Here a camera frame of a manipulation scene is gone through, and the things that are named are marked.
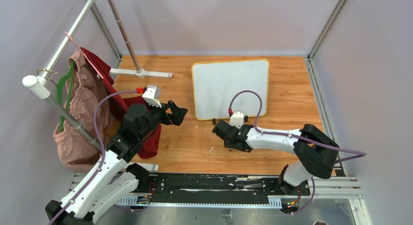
pink hanger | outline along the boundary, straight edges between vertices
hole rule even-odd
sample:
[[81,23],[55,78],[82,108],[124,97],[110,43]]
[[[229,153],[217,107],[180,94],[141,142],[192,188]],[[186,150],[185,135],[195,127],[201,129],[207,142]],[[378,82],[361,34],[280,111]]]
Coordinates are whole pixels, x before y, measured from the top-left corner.
[[76,42],[73,40],[71,36],[67,32],[65,32],[66,36],[70,39],[71,42],[79,49],[79,51],[82,53],[82,55],[86,58],[86,60],[89,62],[89,64],[93,67],[93,69],[96,71],[96,73],[100,76],[100,78],[103,78],[103,75],[99,72],[99,70],[94,66],[94,64],[89,60],[88,56],[82,52],[81,48],[76,44]]

pink garment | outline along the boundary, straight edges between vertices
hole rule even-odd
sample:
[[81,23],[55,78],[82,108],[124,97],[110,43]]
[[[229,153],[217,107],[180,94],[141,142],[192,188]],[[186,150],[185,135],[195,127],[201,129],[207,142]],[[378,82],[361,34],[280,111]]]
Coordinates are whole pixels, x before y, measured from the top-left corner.
[[[73,69],[73,98],[69,105],[69,113],[97,138],[93,125],[93,114],[99,102],[108,95],[108,92],[102,81],[97,79],[96,72],[90,69],[90,65],[80,51],[76,51],[69,58],[69,65],[72,61],[75,61],[76,67]],[[70,80],[66,82],[66,88],[69,88],[69,83]],[[100,135],[105,137],[105,144],[110,141],[105,136],[105,129],[110,125],[110,121],[109,101],[106,101],[100,107],[96,121]],[[58,133],[58,124],[53,134],[61,163],[77,172],[89,172],[98,161],[100,151],[78,133],[67,120],[64,121],[63,127],[63,132]]]

robotic arm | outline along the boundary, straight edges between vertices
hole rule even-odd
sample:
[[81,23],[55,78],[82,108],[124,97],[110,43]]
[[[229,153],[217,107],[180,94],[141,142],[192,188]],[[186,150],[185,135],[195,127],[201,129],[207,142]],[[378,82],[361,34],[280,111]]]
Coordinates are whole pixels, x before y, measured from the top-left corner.
[[[212,130],[224,141],[224,147],[230,150],[236,149],[251,152],[255,149],[281,150],[298,157],[298,161],[292,165],[286,165],[278,180],[280,189],[286,193],[296,188],[301,182],[316,176],[329,179],[334,169],[338,151],[310,145],[296,136],[303,136],[317,142],[338,147],[322,131],[315,126],[306,124],[302,129],[296,130],[269,130],[259,128],[258,132],[253,125],[244,124],[243,112],[234,112],[227,123],[219,121]],[[282,135],[264,134],[268,132],[283,132]]]
[[[133,104],[129,107],[117,134],[107,145],[104,160],[101,157],[60,202],[51,201],[46,206],[49,219],[64,209],[54,224],[92,225],[121,197],[148,185],[148,170],[136,163],[129,165],[129,161],[142,149],[145,138],[156,131],[159,124],[179,126],[188,112],[185,108],[178,108],[173,101],[167,104],[159,102],[159,92],[160,88],[156,86],[146,88],[142,97],[147,106]],[[110,183],[123,168],[126,172]]]

white wall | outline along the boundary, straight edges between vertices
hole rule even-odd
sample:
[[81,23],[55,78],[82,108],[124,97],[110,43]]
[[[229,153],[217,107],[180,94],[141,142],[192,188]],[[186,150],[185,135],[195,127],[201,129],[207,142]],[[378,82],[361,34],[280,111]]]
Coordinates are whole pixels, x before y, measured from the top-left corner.
[[[114,0],[137,54],[307,54],[338,0]],[[129,54],[106,0],[98,7]]]
[[[43,68],[83,7],[84,0],[0,0],[0,218],[1,224],[47,224],[47,203],[64,196],[73,171],[59,162],[52,134],[58,114],[21,80]],[[115,66],[93,16],[75,40]],[[68,70],[70,46],[56,66]],[[58,81],[59,76],[52,78]],[[55,95],[54,85],[47,87]]]
[[411,224],[413,0],[349,0],[314,63],[375,225]]

wooden table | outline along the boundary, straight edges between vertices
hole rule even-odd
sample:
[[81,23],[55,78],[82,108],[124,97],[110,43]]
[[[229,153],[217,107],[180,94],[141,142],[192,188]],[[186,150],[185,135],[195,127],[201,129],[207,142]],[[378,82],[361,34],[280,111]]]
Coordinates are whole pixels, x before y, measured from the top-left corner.
[[[268,112],[258,125],[267,129],[299,129],[309,123],[322,128],[307,69],[302,57],[278,56],[138,56],[142,68],[148,71],[171,72],[171,79],[120,75],[114,87],[117,91],[156,85],[161,87],[160,101],[173,100],[178,107],[188,109],[181,126],[163,126],[158,155],[133,162],[159,165],[160,172],[279,174],[296,156],[275,150],[253,150],[251,153],[223,147],[223,141],[211,131],[212,121],[195,118],[191,67],[196,62],[266,58],[270,62]],[[130,56],[124,56],[120,68],[134,69]],[[119,123],[107,131],[112,136]]]

